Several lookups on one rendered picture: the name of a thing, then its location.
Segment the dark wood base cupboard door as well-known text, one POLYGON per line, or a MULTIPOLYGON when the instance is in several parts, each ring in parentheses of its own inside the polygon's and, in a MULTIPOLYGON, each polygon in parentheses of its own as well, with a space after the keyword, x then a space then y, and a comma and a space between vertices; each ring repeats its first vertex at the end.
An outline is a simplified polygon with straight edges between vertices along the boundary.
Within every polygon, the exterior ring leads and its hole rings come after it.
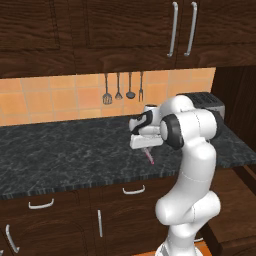
POLYGON ((156 218, 154 198, 105 203, 94 199, 91 215, 97 256, 133 256, 155 251, 168 227, 156 218), (99 236, 97 210, 101 210, 103 238, 99 236))
POLYGON ((89 256, 85 231, 74 221, 21 218, 1 223, 1 229, 13 256, 89 256), (17 247, 16 254, 7 239, 6 225, 17 247))

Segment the hanging meat fork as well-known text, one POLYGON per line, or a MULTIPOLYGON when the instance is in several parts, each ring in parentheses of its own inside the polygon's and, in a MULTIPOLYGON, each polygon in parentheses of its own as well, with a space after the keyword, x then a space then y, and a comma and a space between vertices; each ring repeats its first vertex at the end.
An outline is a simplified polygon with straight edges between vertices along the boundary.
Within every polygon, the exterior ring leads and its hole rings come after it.
POLYGON ((143 71, 140 72, 139 102, 143 101, 143 71))

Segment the dark wood tall cupboard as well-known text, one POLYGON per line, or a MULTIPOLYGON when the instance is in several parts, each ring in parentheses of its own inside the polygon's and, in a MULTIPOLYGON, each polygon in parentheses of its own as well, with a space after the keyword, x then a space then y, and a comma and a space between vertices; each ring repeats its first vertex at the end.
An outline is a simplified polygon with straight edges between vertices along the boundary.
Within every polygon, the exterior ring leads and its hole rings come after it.
POLYGON ((211 93, 225 105, 225 124, 256 152, 256 66, 218 67, 211 93))

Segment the grey pink-tipped slender utensil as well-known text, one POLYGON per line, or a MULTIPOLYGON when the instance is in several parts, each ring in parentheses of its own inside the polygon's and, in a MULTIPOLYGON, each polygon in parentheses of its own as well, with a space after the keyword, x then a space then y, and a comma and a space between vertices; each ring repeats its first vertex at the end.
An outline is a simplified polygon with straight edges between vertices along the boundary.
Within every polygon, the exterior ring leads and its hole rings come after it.
POLYGON ((145 153, 145 155, 147 156, 149 162, 154 165, 154 160, 153 157, 150 154, 150 151, 148 150, 148 148, 143 148, 143 152, 145 153))

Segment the silver black toaster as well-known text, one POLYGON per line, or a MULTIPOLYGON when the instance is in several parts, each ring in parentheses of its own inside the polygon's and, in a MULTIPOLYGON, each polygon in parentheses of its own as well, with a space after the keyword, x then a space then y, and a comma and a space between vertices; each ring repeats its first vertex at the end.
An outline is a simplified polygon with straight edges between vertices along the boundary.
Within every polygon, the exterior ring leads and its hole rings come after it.
POLYGON ((208 92, 183 93, 193 103, 196 117, 206 138, 219 137, 224 126, 225 105, 208 92))

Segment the hanging small spatula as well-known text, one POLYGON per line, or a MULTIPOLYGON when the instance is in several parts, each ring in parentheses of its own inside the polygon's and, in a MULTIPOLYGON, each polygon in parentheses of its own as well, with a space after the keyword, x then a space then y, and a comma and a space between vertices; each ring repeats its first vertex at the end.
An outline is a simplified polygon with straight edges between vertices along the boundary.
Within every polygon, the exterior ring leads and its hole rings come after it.
POLYGON ((120 73, 119 72, 117 73, 117 92, 116 92, 116 95, 115 95, 115 99, 116 100, 122 100, 123 99, 123 96, 120 92, 120 73))

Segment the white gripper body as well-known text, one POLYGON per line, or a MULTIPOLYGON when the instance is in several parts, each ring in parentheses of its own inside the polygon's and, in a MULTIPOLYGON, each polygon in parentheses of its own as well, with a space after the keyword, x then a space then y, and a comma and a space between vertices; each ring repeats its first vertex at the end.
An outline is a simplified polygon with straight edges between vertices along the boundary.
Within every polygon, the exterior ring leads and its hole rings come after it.
POLYGON ((160 135, 156 136, 142 136, 142 135, 131 135, 130 147, 132 149, 141 149, 148 147, 161 146, 163 140, 160 135))

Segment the hanging ladle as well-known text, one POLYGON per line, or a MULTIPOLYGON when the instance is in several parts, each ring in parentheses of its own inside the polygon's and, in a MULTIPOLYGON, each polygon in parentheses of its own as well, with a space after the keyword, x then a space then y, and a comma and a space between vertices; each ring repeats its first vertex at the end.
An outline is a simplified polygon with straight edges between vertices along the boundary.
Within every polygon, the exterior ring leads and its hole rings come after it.
POLYGON ((128 92, 126 93, 126 97, 128 99, 134 99, 136 94, 131 90, 132 87, 132 73, 128 73, 128 92))

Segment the dark wood drawer front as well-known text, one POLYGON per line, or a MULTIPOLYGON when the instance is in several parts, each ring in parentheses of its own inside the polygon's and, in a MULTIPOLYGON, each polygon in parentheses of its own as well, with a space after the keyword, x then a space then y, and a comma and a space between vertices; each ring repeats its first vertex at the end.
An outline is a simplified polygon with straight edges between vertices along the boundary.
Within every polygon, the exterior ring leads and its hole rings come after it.
POLYGON ((89 194, 87 189, 0 200, 0 217, 5 220, 17 218, 19 215, 33 216, 36 214, 62 213, 64 211, 73 211, 81 205, 88 205, 88 203, 89 194), (53 206, 49 208, 40 210, 30 210, 28 208, 29 201, 32 205, 41 205, 49 203, 52 198, 55 201, 53 206))
POLYGON ((160 198, 174 186, 176 180, 176 176, 169 176, 104 186, 102 188, 102 201, 113 203, 116 201, 146 200, 151 197, 160 198), (126 191, 139 190, 142 188, 142 185, 145 185, 146 190, 141 194, 125 195, 122 191, 122 188, 125 188, 126 191))

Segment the hanging slotted spatula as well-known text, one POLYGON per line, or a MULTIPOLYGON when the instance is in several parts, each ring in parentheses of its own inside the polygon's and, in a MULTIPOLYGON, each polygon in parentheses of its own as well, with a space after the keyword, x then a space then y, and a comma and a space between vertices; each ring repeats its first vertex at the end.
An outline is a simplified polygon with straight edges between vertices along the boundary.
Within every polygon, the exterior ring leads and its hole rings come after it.
POLYGON ((102 96, 103 103, 105 105, 110 105, 112 103, 112 95, 108 92, 108 74, 104 74, 105 77, 105 93, 102 96))

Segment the dark wood wall cupboard door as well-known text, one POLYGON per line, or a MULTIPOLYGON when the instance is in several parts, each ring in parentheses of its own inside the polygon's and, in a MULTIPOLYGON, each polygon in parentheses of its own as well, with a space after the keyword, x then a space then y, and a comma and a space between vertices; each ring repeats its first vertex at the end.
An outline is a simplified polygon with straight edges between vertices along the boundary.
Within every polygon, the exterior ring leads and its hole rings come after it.
POLYGON ((74 73, 68 0, 0 0, 0 79, 74 73))
POLYGON ((172 0, 71 0, 78 74, 168 70, 172 0))
POLYGON ((256 65, 256 0, 182 0, 176 67, 256 65), (192 6, 198 5, 191 53, 187 50, 192 6))

